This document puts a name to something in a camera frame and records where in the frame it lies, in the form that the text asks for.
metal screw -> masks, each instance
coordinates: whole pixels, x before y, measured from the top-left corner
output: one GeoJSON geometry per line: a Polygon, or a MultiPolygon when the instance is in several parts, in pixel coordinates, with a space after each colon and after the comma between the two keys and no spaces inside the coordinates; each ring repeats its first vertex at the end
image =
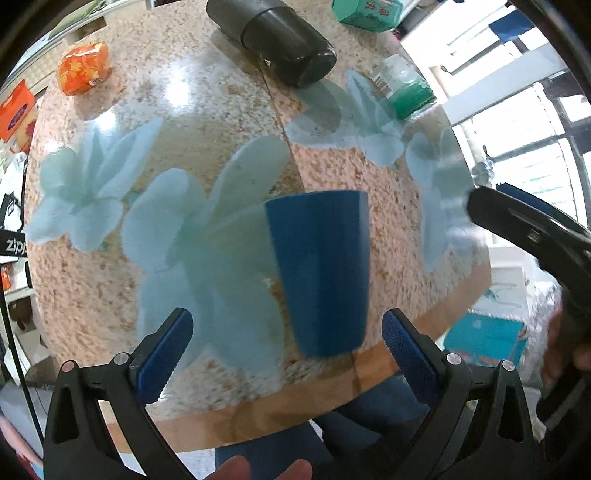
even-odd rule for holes
{"type": "Polygon", "coordinates": [[[447,361],[452,365],[459,365],[462,363],[462,357],[459,356],[457,353],[448,353],[446,358],[447,361]]]}
{"type": "Polygon", "coordinates": [[[115,363],[115,365],[123,365],[124,363],[127,363],[127,360],[129,360],[129,354],[125,352],[118,353],[113,357],[113,363],[115,363]]]}
{"type": "Polygon", "coordinates": [[[65,364],[61,366],[61,371],[63,372],[71,372],[74,370],[76,364],[72,360],[68,360],[65,364]]]}
{"type": "Polygon", "coordinates": [[[515,365],[513,364],[513,362],[511,360],[503,360],[503,368],[505,370],[507,370],[508,372],[512,372],[513,370],[515,370],[515,365]]]}
{"type": "Polygon", "coordinates": [[[527,238],[529,238],[535,244],[540,243],[540,240],[542,240],[540,233],[536,232],[535,230],[530,230],[530,232],[527,234],[527,238]]]}

teal box on floor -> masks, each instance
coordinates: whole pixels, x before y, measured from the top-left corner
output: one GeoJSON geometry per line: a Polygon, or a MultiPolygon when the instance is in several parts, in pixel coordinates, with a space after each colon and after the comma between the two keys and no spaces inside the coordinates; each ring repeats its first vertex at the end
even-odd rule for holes
{"type": "Polygon", "coordinates": [[[473,365],[496,367],[519,360],[527,342],[525,326],[518,320],[466,313],[447,333],[443,345],[473,365]]]}
{"type": "Polygon", "coordinates": [[[337,20],[371,32],[385,32],[400,23],[402,3],[399,0],[333,0],[337,20]]]}

black thermos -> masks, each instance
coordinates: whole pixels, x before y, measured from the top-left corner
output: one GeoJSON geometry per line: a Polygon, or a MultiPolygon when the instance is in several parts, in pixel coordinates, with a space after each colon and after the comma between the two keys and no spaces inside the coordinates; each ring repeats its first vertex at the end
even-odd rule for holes
{"type": "Polygon", "coordinates": [[[333,46],[281,0],[209,0],[222,32],[254,52],[290,87],[317,82],[335,66],[333,46]]]}

black cable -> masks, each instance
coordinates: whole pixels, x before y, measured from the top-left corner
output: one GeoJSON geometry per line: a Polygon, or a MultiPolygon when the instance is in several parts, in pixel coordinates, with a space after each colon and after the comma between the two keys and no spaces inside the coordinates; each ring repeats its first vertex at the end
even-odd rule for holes
{"type": "Polygon", "coordinates": [[[10,318],[8,317],[8,308],[6,306],[6,298],[4,297],[4,289],[0,290],[0,312],[2,313],[2,320],[4,321],[4,327],[6,329],[6,336],[8,337],[8,348],[12,352],[12,359],[14,360],[14,367],[17,369],[18,379],[21,381],[22,392],[25,394],[25,400],[27,401],[27,406],[29,407],[29,413],[31,414],[31,419],[33,420],[33,424],[35,425],[35,430],[37,431],[37,435],[39,436],[39,440],[41,441],[41,446],[45,442],[43,438],[43,431],[41,429],[41,425],[39,424],[39,418],[37,417],[37,412],[35,411],[35,407],[33,406],[33,400],[31,399],[31,393],[27,387],[27,383],[25,381],[25,375],[22,373],[21,361],[18,358],[18,351],[17,345],[14,342],[14,335],[12,334],[12,327],[10,325],[10,318]]]}
{"type": "Polygon", "coordinates": [[[49,415],[47,410],[45,409],[45,405],[43,404],[43,402],[41,401],[41,397],[39,396],[39,389],[38,388],[34,388],[33,389],[37,395],[37,399],[39,400],[39,405],[41,406],[41,408],[43,409],[43,412],[45,413],[45,415],[49,415]]]}
{"type": "Polygon", "coordinates": [[[29,166],[29,156],[27,155],[25,161],[22,164],[22,189],[21,189],[21,204],[19,207],[21,208],[21,226],[17,230],[17,232],[22,232],[22,229],[25,228],[25,186],[27,184],[27,168],[29,166]]]}
{"type": "Polygon", "coordinates": [[[4,341],[0,337],[0,363],[4,359],[4,355],[6,355],[6,348],[4,347],[4,341]]]}

human hand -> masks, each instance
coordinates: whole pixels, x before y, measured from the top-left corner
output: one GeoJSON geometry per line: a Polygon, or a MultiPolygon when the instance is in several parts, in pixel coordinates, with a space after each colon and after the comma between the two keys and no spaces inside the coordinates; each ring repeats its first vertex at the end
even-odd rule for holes
{"type": "MultiPolygon", "coordinates": [[[[570,360],[570,358],[564,359],[563,354],[556,348],[561,317],[562,312],[555,313],[548,324],[548,349],[544,355],[544,366],[542,367],[542,382],[546,386],[555,383],[560,378],[565,364],[570,360]]],[[[572,360],[579,370],[591,371],[591,343],[575,348],[572,360]]]]}
{"type": "MultiPolygon", "coordinates": [[[[251,466],[242,456],[234,456],[220,465],[205,480],[250,480],[251,466]]],[[[306,460],[293,462],[288,469],[275,480],[311,480],[312,466],[306,460]]]]}

